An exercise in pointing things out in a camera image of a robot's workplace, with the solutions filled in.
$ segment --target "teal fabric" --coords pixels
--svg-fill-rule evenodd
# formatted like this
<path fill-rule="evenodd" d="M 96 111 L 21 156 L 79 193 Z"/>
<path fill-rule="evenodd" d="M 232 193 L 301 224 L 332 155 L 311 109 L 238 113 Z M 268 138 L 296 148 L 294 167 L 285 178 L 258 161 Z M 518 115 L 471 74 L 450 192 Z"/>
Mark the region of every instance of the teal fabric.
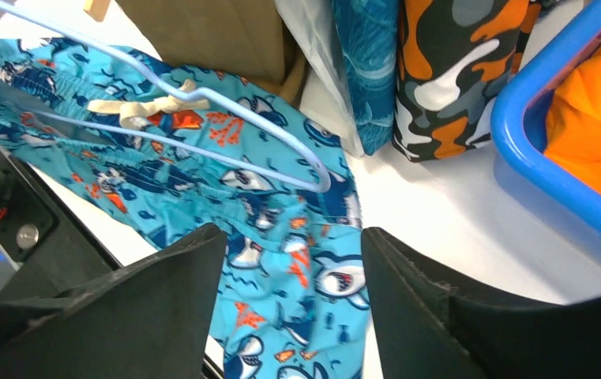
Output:
<path fill-rule="evenodd" d="M 134 69 L 68 39 L 0 40 L 0 83 L 12 91 L 0 90 L 0 145 L 158 248 L 205 223 L 229 234 L 210 328 L 225 350 L 226 377 L 360 377 L 370 306 L 359 201 L 339 138 L 244 78 L 192 66 L 173 69 L 119 48 L 176 87 L 192 79 L 294 134 L 330 170 L 330 190 L 289 188 L 116 133 L 68 133 L 70 126 L 24 113 L 24 97 L 14 91 L 57 114 L 113 126 L 118 116 L 87 111 L 89 100 L 165 96 Z M 307 162 L 222 107 L 211 104 L 190 116 L 185 125 L 163 114 L 145 131 L 315 180 Z"/>

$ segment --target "plastic hanger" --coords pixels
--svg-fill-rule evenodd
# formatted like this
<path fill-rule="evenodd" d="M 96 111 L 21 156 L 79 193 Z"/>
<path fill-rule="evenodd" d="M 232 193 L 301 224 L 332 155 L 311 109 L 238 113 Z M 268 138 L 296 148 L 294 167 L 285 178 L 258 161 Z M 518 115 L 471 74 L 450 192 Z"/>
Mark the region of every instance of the plastic hanger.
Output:
<path fill-rule="evenodd" d="M 219 94 L 209 88 L 199 88 L 192 92 L 184 92 L 179 91 L 177 88 L 172 87 L 172 85 L 163 81 L 160 77 L 155 75 L 147 66 L 142 64 L 140 61 L 131 57 L 123 51 L 119 51 L 114 49 L 113 47 L 109 47 L 108 45 L 101 43 L 100 41 L 93 39 L 91 37 L 82 35 L 79 32 L 75 32 L 69 28 L 61 26 L 60 24 L 54 23 L 52 21 L 42 20 L 41 17 L 37 17 L 24 9 L 18 9 L 15 6 L 7 4 L 6 2 L 0 1 L 0 10 L 13 14 L 16 17 L 19 17 L 23 20 L 32 22 L 33 24 L 37 24 L 44 28 L 50 29 L 54 32 L 57 32 L 65 37 L 71 38 L 79 43 L 83 43 L 89 47 L 92 47 L 98 51 L 103 52 L 104 54 L 110 55 L 112 58 L 117 58 L 127 65 L 133 67 L 137 70 L 142 76 L 147 78 L 150 82 L 152 82 L 156 87 L 165 91 L 168 95 L 174 96 L 178 99 L 182 99 L 188 102 L 194 102 L 201 99 L 209 99 L 214 103 L 219 104 L 220 106 L 228 109 L 234 114 L 238 115 L 240 118 L 250 122 L 256 127 L 264 130 L 267 133 L 272 134 L 274 137 L 285 143 L 289 148 L 296 151 L 302 158 L 304 158 L 307 163 L 316 171 L 319 177 L 319 183 L 316 182 L 308 182 L 299 178 L 294 178 L 285 174 L 281 174 L 277 171 L 269 170 L 268 168 L 260 167 L 248 162 L 243 162 L 241 160 L 232 159 L 227 156 L 223 156 L 221 154 L 215 152 L 209 152 L 207 150 L 197 148 L 194 146 L 190 146 L 187 144 L 183 144 L 179 141 L 174 141 L 170 138 L 157 136 L 155 134 L 140 132 L 136 130 L 123 129 L 114 126 L 102 125 L 94 122 L 85 122 L 80 120 L 74 120 L 71 118 L 66 118 L 59 116 L 57 114 L 47 113 L 43 111 L 34 111 L 29 110 L 33 113 L 41 114 L 44 117 L 53 118 L 55 120 L 59 120 L 62 122 L 70 122 L 75 125 L 85 126 L 93 129 L 106 130 L 108 132 L 120 133 L 120 134 L 129 134 L 136 137 L 143 137 L 152 139 L 158 142 L 163 142 L 166 144 L 173 145 L 175 147 L 184 148 L 187 151 L 196 152 L 197 154 L 201 154 L 203 156 L 207 156 L 209 158 L 218 160 L 223 163 L 231 164 L 236 167 L 240 167 L 244 170 L 249 170 L 255 172 L 257 174 L 274 178 L 280 180 L 281 182 L 286 182 L 290 185 L 297 186 L 299 188 L 313 191 L 316 193 L 324 193 L 330 188 L 330 174 L 328 170 L 326 170 L 324 164 L 321 160 L 314 154 L 309 148 L 307 148 L 302 142 L 298 140 L 298 138 L 289 134 L 285 130 L 281 129 L 279 126 L 270 122 L 268 119 L 260 116 L 259 114 L 252 112 L 245 107 L 237 104 L 236 102 L 228 99 L 226 96 Z"/>

